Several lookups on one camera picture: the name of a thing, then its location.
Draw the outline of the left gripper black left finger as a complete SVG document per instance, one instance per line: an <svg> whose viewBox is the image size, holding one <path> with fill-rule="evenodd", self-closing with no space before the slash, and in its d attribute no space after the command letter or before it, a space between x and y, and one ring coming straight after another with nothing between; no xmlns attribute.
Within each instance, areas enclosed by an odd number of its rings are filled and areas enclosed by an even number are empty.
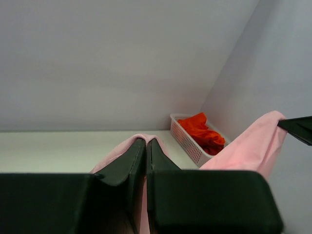
<svg viewBox="0 0 312 234"><path fill-rule="evenodd" d="M102 199L100 232L138 232L140 229L146 141L137 138L117 159L96 172L107 191Z"/></svg>

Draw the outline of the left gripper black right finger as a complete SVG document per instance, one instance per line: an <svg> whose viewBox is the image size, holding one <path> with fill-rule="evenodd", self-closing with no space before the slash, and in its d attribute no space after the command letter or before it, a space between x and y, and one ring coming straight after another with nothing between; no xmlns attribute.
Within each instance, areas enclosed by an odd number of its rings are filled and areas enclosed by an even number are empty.
<svg viewBox="0 0 312 234"><path fill-rule="evenodd" d="M147 216L150 229L169 229L175 219L172 179L180 168L168 158L159 142L153 139L147 146Z"/></svg>

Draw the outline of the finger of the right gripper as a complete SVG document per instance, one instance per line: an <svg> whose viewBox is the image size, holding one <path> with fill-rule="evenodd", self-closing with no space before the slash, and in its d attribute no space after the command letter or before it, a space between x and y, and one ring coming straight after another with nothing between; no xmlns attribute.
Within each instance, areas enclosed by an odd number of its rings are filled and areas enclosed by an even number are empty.
<svg viewBox="0 0 312 234"><path fill-rule="evenodd" d="M312 116L280 120L277 126L306 145L312 145Z"/></svg>

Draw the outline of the pink t shirt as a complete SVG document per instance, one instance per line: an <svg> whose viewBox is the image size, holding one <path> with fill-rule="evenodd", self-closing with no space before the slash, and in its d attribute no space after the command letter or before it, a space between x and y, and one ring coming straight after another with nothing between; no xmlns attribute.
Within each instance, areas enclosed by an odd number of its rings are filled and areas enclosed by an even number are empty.
<svg viewBox="0 0 312 234"><path fill-rule="evenodd" d="M267 179L286 137L277 111L257 119L220 153L197 170L182 170L172 179L174 220L169 229L150 229L147 216L146 171L138 232L100 232L100 218L91 234L280 234L284 224ZM115 147L92 173L121 156L137 138L147 146L155 135L136 134Z"/></svg>

